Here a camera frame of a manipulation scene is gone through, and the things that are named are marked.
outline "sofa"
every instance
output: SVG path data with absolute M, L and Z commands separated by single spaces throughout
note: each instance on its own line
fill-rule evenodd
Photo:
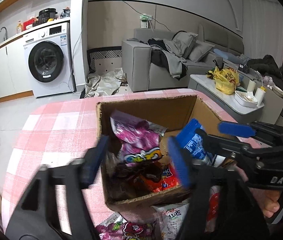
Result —
M 151 38 L 171 40 L 175 33 L 163 30 L 135 29 L 134 38 L 147 43 Z M 243 40 L 240 36 L 219 25 L 199 24 L 199 41 L 211 43 L 216 48 L 240 55 L 244 53 Z M 151 47 L 137 41 L 122 41 L 122 68 L 127 75 L 128 84 L 133 92 L 188 87 L 190 75 L 202 74 L 214 67 L 216 55 L 209 52 L 199 62 L 187 59 L 187 75 L 180 80 L 172 78 L 162 67 L 150 62 Z

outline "cardboard box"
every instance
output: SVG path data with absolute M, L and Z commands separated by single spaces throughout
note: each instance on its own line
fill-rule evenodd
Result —
M 167 132 L 160 142 L 160 149 L 163 155 L 168 154 L 167 138 L 171 135 L 177 135 L 193 118 L 196 118 L 205 127 L 207 133 L 226 137 L 226 135 L 219 133 L 217 129 L 221 119 L 197 96 L 100 102 L 97 105 L 98 134 L 99 136 L 101 134 L 110 136 L 109 150 L 113 153 L 117 153 L 120 149 L 119 141 L 112 132 L 110 124 L 110 116 L 114 110 L 119 110 L 167 127 Z M 161 162 L 167 163 L 169 158 L 165 156 L 161 159 Z M 109 194 L 112 187 L 104 164 L 101 167 L 101 174 L 105 203 L 111 210 L 117 212 L 161 203 L 178 203 L 189 194 L 181 186 L 177 186 L 134 199 L 115 201 Z

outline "wooden baseboard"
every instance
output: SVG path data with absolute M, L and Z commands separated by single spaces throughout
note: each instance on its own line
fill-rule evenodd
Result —
M 18 98 L 31 97 L 33 95 L 34 95 L 33 91 L 26 91 L 26 92 L 22 92 L 22 93 L 18 93 L 18 94 L 14 94 L 14 95 L 10 95 L 10 96 L 0 98 L 0 103 L 10 101 L 10 100 L 14 100 L 14 99 L 18 99 Z

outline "washing machine door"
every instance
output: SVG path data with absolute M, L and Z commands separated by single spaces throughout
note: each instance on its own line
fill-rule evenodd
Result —
M 64 54 L 57 44 L 42 41 L 31 50 L 28 66 L 35 79 L 48 83 L 59 76 L 64 66 Z

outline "curtain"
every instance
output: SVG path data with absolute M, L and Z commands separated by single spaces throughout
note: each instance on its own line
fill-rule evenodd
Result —
M 283 64 L 283 7 L 267 0 L 243 0 L 243 44 L 245 55 L 272 55 Z

